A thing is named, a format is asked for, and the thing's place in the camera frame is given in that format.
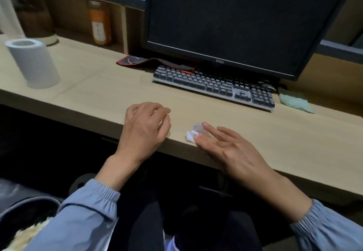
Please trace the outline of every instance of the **crumpled tissue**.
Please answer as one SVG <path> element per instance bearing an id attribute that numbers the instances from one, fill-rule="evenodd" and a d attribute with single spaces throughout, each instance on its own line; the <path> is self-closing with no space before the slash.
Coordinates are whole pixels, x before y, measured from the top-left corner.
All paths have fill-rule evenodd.
<path id="1" fill-rule="evenodd" d="M 209 133 L 203 128 L 202 124 L 197 123 L 194 125 L 193 130 L 191 132 L 187 132 L 187 141 L 195 144 L 193 136 L 197 136 L 198 132 L 201 132 L 209 136 Z"/>

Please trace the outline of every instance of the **white cylinder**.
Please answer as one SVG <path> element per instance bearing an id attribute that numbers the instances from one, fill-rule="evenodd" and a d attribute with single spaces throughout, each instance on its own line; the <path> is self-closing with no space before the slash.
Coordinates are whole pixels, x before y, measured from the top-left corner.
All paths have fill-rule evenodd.
<path id="1" fill-rule="evenodd" d="M 61 80 L 48 49 L 33 39 L 15 39 L 5 42 L 21 73 L 32 89 L 45 89 Z"/>

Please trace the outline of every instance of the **wooden desk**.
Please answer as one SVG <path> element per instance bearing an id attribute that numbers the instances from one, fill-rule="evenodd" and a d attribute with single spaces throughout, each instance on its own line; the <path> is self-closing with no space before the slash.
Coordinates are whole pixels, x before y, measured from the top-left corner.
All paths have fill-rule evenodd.
<path id="1" fill-rule="evenodd" d="M 185 138 L 196 122 L 206 121 L 240 133 L 276 170 L 363 196 L 361 116 L 315 105 L 316 114 L 309 114 L 279 103 L 270 113 L 152 83 L 151 73 L 116 65 L 123 54 L 65 38 L 49 51 L 62 82 L 34 90 L 1 43 L 1 104 L 119 138 L 128 106 L 159 102 L 172 109 L 161 152 L 216 167 Z"/>

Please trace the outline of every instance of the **red-trimmed mouse pad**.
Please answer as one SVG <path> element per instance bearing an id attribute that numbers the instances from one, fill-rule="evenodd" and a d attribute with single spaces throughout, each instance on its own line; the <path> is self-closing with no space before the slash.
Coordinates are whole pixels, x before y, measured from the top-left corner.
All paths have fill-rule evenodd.
<path id="1" fill-rule="evenodd" d="M 170 67 L 170 68 L 174 68 L 176 70 L 181 70 L 185 73 L 189 73 L 192 74 L 194 72 L 194 68 L 188 67 L 186 65 L 177 65 L 174 64 L 172 62 L 163 60 L 163 59 L 158 59 L 158 58 L 150 58 L 150 59 L 145 59 L 142 57 L 136 57 L 136 56 L 131 56 L 131 55 L 127 55 L 126 57 L 122 58 L 121 60 L 118 60 L 116 62 L 117 65 L 121 65 L 124 67 L 135 67 L 137 68 L 138 66 L 159 66 L 159 65 L 164 65 L 166 67 Z"/>

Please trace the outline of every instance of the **keyboard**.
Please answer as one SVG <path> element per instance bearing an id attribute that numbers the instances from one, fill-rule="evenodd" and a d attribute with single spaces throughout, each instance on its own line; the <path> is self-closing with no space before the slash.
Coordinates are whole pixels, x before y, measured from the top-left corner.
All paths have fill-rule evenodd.
<path id="1" fill-rule="evenodd" d="M 190 74 L 160 65 L 154 72 L 153 80 L 269 111 L 275 109 L 268 88 L 231 77 L 200 70 Z"/>

